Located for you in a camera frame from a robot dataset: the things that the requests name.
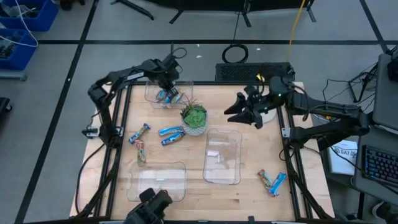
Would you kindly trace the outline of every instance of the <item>transparent plastic container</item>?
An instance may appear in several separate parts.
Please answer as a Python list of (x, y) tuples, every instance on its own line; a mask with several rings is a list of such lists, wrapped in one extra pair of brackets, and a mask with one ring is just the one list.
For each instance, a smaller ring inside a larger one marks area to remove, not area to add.
[(242, 134), (210, 129), (207, 132), (203, 178), (216, 184), (235, 185), (241, 181)]
[(193, 81), (177, 82), (174, 87), (177, 91), (184, 92), (184, 95), (177, 103), (165, 105), (164, 100), (157, 100), (158, 93), (162, 90), (155, 82), (147, 81), (145, 86), (145, 99), (149, 101), (155, 109), (182, 109), (185, 102), (193, 97)]
[(173, 201), (179, 202), (185, 197), (187, 170), (182, 162), (173, 163), (133, 163), (131, 176), (127, 181), (127, 199), (139, 202), (139, 195), (153, 188), (167, 190)]

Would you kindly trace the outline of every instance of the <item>wooden tabletop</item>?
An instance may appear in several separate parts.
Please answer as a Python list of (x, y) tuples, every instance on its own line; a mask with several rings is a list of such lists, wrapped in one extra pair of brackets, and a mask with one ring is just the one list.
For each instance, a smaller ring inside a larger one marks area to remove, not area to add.
[[(285, 162), (278, 157), (282, 149), (282, 140), (277, 115), (272, 121), (264, 124), (262, 129), (257, 130), (254, 126), (229, 123), (228, 116), (223, 114), (223, 111), (236, 101), (237, 92), (243, 91), (243, 88), (244, 86), (194, 86), (193, 89), (194, 98), (198, 99), (198, 102), (208, 111), (208, 129), (238, 131), (243, 137), (240, 162), (241, 181), (237, 185), (223, 185), (203, 180), (206, 133), (197, 137), (185, 136), (179, 142), (163, 147), (160, 142), (164, 136), (159, 136), (158, 130), (181, 125), (180, 110), (153, 109), (151, 104), (144, 99), (145, 86), (133, 86), (111, 218), (124, 219), (128, 212), (139, 203), (127, 198), (127, 183), (131, 176), (131, 167), (137, 161), (136, 146), (129, 144), (127, 140), (144, 123), (148, 123), (151, 130), (141, 137), (144, 141), (147, 163), (182, 162), (186, 167), (185, 198), (180, 202), (173, 202), (165, 210), (166, 220), (247, 220), (249, 215), (254, 215), (258, 221), (294, 220), (288, 180), (286, 179), (280, 186), (279, 196), (271, 197), (257, 175), (259, 170), (264, 169), (275, 179), (279, 172), (287, 172)], [(121, 106), (118, 115), (119, 122), (122, 113)], [(306, 122), (302, 121), (301, 116), (295, 116), (294, 120), (296, 126), (306, 128), (312, 126), (310, 117)], [(98, 120), (95, 120), (94, 125), (98, 125)], [(85, 159), (101, 144), (99, 139), (88, 140)], [(306, 146), (318, 150), (315, 140), (310, 140)], [(78, 201), (80, 210), (98, 188), (104, 152), (105, 149), (95, 155), (82, 173)], [(333, 216), (320, 156), (306, 149), (301, 150), (301, 155), (309, 191), (325, 211)], [(301, 216), (305, 217), (300, 191), (297, 197)], [(103, 196), (102, 215), (105, 213), (107, 199), (108, 191)], [(74, 206), (70, 213), (76, 214)]]

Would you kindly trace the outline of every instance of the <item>blue storage bin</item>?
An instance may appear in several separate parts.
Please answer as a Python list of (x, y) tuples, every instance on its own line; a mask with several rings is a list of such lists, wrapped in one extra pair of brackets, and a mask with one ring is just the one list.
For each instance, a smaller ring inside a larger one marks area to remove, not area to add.
[[(15, 0), (3, 0), (2, 3), (16, 6)], [(51, 0), (18, 0), (18, 4), (40, 8), (37, 17), (24, 18), (27, 28), (31, 31), (48, 31), (58, 13), (58, 7)], [(11, 29), (25, 29), (19, 17), (0, 17), (0, 23)]]
[[(15, 32), (18, 32), (21, 35), (21, 40), (19, 41), (20, 43), (29, 45), (36, 44), (34, 39), (25, 30), (0, 29), (0, 35), (3, 37), (12, 36)], [(0, 69), (25, 69), (35, 50), (36, 47), (16, 45), (8, 58), (0, 58)]]

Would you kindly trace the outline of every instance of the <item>gray floor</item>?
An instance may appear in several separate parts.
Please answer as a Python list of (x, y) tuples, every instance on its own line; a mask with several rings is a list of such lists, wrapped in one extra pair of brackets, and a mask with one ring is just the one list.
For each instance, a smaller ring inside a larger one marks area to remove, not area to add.
[[(35, 33), (39, 40), (79, 40), (93, 0), (76, 4), (70, 12), (60, 11), (49, 32)], [(100, 1), (88, 32), (88, 40), (164, 40), (231, 39), (236, 15), (232, 12), (184, 12), (170, 25), (176, 10), (145, 1), (133, 1), (155, 15), (155, 21), (122, 4)], [(395, 0), (367, 0), (385, 40), (398, 40), (394, 23)], [(316, 0), (312, 23), (304, 12), (295, 32), (298, 40), (377, 40), (359, 3), (351, 0)], [(288, 40), (297, 10), (250, 13), (252, 28), (240, 19), (237, 39)], [(228, 44), (183, 45), (188, 55), (179, 60), (184, 80), (214, 80), (215, 65), (222, 63), (221, 53)], [(14, 110), (0, 129), (0, 217), (13, 223), (27, 184), (42, 148), (62, 86), (67, 77), (76, 45), (45, 45), (36, 50), (26, 68), (25, 82), (0, 80), (0, 96), (12, 100)], [(247, 45), (248, 62), (281, 62), (287, 45)], [(49, 153), (45, 160), (25, 222), (67, 218), (71, 208), (77, 172), (86, 139), (80, 131), (89, 122), (94, 106), (86, 91), (97, 79), (111, 70), (137, 65), (147, 58), (168, 54), (169, 45), (85, 45), (68, 91)], [(379, 45), (294, 45), (290, 62), (313, 98), (322, 99), (327, 78), (349, 80), (377, 61)], [(228, 52), (230, 60), (241, 58), (240, 50)], [(330, 83), (326, 98), (340, 93), (345, 83)], [(360, 85), (355, 86), (358, 92)], [(332, 101), (352, 103), (348, 91)], [(371, 98), (363, 103), (367, 106)], [(330, 183), (335, 209), (346, 213), (358, 207), (358, 193)], [(369, 208), (377, 199), (366, 200)], [(371, 220), (368, 210), (364, 217)]]

